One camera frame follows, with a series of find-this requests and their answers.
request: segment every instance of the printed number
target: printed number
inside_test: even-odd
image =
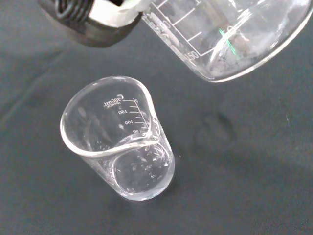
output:
[[[132,124],[132,123],[133,123],[133,121],[126,121],[125,125],[129,125],[129,124]]]
[[[127,110],[125,109],[125,110],[120,110],[120,111],[118,111],[118,114],[126,114],[127,113]]]
[[[195,60],[197,58],[199,58],[198,54],[196,54],[194,51],[185,54],[185,58],[188,60]]]

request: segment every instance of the black fabric surface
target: black fabric surface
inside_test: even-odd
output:
[[[198,79],[140,23],[107,49],[71,42],[35,1],[0,1],[0,234],[312,235],[313,25],[254,72]],[[143,82],[176,157],[168,190],[118,196],[63,143],[85,85]]]

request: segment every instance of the glass beaker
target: glass beaker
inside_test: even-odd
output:
[[[170,184],[175,160],[151,96],[125,76],[84,87],[66,106],[61,135],[117,193],[143,201]]]
[[[275,56],[312,11],[311,0],[153,0],[143,19],[201,78],[223,82]]]

